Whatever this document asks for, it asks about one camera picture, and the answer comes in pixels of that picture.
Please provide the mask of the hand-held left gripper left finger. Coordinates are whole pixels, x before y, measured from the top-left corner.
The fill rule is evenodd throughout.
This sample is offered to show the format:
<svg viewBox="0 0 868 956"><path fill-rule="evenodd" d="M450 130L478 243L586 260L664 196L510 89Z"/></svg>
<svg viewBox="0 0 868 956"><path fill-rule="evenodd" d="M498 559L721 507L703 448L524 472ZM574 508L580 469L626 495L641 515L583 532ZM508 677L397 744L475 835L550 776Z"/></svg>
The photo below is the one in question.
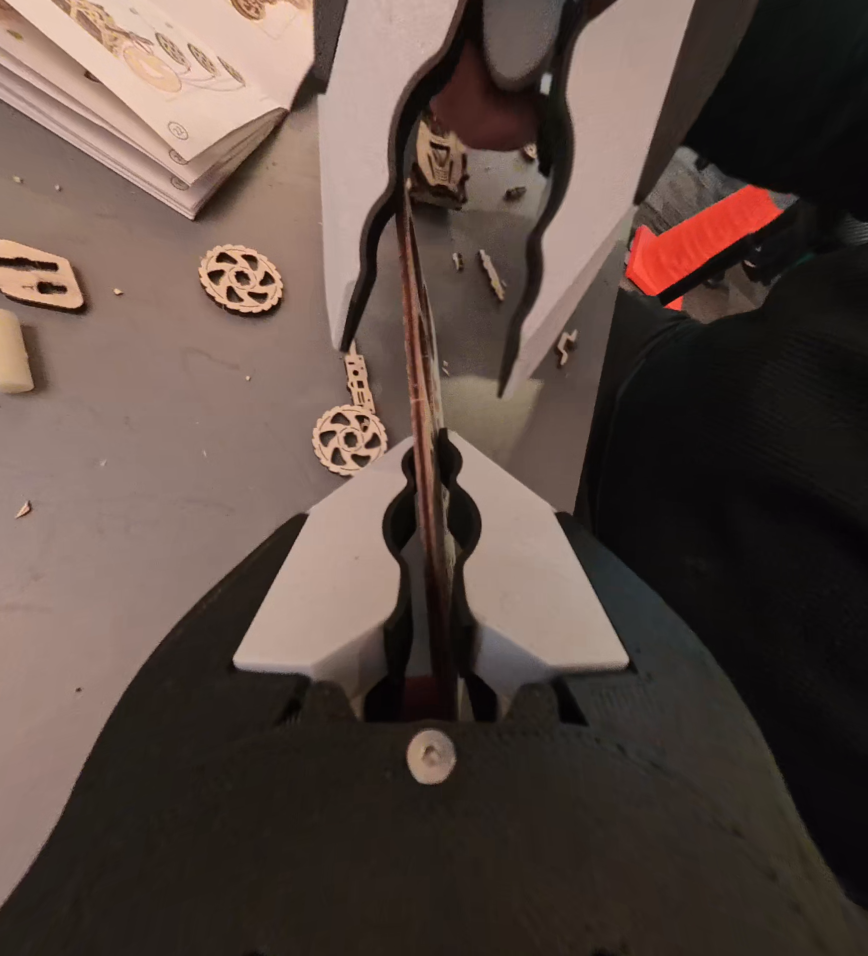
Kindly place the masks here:
<svg viewBox="0 0 868 956"><path fill-rule="evenodd" d="M384 697L413 644L413 445L398 443L302 515L234 653L238 671L335 685L360 719L398 709Z"/></svg>

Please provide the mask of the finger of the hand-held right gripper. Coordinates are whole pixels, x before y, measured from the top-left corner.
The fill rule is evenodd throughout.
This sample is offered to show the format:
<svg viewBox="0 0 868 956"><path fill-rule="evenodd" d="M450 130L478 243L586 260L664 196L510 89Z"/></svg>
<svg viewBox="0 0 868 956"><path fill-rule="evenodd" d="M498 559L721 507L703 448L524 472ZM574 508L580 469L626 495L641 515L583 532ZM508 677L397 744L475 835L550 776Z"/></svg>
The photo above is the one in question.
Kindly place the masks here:
<svg viewBox="0 0 868 956"><path fill-rule="evenodd" d="M356 338L407 134L450 72L467 2L346 2L318 102L325 299L334 347Z"/></svg>
<svg viewBox="0 0 868 956"><path fill-rule="evenodd" d="M506 335L498 396L537 370L631 224L682 41L684 1L567 2L538 141L546 180L526 239L526 280Z"/></svg>

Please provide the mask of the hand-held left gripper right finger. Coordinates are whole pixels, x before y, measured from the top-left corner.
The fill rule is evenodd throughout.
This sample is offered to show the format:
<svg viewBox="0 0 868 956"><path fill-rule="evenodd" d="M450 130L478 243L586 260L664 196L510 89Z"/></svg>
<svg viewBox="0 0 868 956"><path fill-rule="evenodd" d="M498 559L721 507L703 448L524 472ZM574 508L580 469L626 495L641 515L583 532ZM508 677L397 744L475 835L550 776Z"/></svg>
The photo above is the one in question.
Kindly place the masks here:
<svg viewBox="0 0 868 956"><path fill-rule="evenodd" d="M452 651L477 707L525 686L620 673L630 656L559 513L457 432L440 434L455 550Z"/></svg>

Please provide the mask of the wooden buggy model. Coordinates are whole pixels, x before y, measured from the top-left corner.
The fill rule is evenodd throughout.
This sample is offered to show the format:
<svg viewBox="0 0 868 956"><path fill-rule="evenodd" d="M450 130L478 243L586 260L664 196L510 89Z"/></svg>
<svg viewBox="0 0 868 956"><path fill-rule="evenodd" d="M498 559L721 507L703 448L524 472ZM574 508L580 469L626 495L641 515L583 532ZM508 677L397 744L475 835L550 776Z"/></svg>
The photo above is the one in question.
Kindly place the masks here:
<svg viewBox="0 0 868 956"><path fill-rule="evenodd" d="M417 125L415 157L407 179L412 202L460 211L467 203L468 179L464 144L425 110Z"/></svg>

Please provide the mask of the wooden parts sheet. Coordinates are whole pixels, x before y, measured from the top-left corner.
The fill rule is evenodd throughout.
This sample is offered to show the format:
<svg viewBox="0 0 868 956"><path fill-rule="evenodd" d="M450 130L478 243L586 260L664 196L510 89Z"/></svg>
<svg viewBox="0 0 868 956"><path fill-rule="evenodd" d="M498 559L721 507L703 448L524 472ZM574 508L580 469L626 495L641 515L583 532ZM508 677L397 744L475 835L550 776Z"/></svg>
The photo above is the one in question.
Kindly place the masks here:
<svg viewBox="0 0 868 956"><path fill-rule="evenodd" d="M459 678L451 637L455 547L448 529L448 493L440 476L439 438L444 425L440 365L407 185L399 187L394 220L401 268L417 529L424 552L430 663L437 688L437 715L454 720L459 712Z"/></svg>

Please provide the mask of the paper instruction booklet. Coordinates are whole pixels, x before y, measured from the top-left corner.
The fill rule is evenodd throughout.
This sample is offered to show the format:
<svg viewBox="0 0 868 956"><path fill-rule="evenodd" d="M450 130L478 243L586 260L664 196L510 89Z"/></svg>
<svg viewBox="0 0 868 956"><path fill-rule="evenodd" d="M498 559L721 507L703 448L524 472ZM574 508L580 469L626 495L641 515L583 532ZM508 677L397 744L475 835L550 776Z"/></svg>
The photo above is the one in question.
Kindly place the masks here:
<svg viewBox="0 0 868 956"><path fill-rule="evenodd" d="M186 218L290 111L308 1L0 1L0 99Z"/></svg>

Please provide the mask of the person's right forearm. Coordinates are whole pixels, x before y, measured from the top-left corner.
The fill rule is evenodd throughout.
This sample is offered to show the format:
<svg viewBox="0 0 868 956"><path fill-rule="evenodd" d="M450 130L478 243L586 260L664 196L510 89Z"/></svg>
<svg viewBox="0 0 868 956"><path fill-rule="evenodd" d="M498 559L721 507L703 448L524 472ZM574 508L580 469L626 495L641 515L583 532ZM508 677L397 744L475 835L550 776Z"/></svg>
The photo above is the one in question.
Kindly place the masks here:
<svg viewBox="0 0 868 956"><path fill-rule="evenodd" d="M759 2L684 144L747 184L868 221L868 1Z"/></svg>

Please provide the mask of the person's right hand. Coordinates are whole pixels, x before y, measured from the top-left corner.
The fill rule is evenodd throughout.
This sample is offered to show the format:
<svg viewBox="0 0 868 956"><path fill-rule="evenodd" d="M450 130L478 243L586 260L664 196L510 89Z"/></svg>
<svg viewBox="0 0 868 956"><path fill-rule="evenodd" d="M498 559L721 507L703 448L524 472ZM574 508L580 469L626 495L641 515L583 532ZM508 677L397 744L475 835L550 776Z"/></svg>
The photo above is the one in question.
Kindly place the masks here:
<svg viewBox="0 0 868 956"><path fill-rule="evenodd" d="M516 151L535 142L542 100L500 89L479 46L466 41L452 76L430 101L437 122L471 149Z"/></svg>

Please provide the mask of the wooden gear wheel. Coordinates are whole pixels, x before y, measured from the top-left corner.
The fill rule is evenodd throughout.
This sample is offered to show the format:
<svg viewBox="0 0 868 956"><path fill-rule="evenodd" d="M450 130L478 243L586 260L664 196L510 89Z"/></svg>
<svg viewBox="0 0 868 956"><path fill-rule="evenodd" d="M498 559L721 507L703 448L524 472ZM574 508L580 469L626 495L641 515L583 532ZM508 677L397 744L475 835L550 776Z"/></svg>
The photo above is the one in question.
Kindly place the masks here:
<svg viewBox="0 0 868 956"><path fill-rule="evenodd" d="M277 308L284 282L273 262L257 249L216 245L201 258L199 279L213 303L232 314L259 317Z"/></svg>
<svg viewBox="0 0 868 956"><path fill-rule="evenodd" d="M326 411L312 429L311 443L320 463L333 474L352 477L379 460L388 437L375 413L355 404Z"/></svg>

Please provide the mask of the red fabric item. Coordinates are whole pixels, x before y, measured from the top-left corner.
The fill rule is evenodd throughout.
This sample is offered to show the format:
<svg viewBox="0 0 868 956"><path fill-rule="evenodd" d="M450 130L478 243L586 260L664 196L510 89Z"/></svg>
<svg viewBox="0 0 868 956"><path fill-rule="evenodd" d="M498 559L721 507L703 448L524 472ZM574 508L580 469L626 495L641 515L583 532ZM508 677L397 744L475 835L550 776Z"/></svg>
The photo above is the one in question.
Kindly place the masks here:
<svg viewBox="0 0 868 956"><path fill-rule="evenodd" d="M632 234L624 276L640 292L658 297L780 213L766 190L748 185L666 232L640 225Z"/></svg>

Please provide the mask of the pale wax cylinder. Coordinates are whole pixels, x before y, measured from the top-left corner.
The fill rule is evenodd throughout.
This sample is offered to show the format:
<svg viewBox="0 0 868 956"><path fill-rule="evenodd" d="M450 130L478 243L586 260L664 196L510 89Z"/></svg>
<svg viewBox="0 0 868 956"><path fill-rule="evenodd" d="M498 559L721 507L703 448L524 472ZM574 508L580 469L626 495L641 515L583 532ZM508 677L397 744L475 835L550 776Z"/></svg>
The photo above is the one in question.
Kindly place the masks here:
<svg viewBox="0 0 868 956"><path fill-rule="evenodd" d="M13 312L0 309L0 394L24 394L34 389L20 320Z"/></svg>

